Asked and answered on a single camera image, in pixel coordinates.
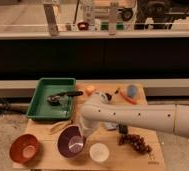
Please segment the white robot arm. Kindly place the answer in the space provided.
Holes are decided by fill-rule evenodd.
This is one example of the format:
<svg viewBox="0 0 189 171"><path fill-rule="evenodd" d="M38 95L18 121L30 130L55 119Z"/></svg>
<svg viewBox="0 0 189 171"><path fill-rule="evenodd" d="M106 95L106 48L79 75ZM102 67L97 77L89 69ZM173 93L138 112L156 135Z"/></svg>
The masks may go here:
<svg viewBox="0 0 189 171"><path fill-rule="evenodd" d="M103 92L94 92L80 108L79 126L90 136L99 122L111 122L189 138L187 105L113 105Z"/></svg>

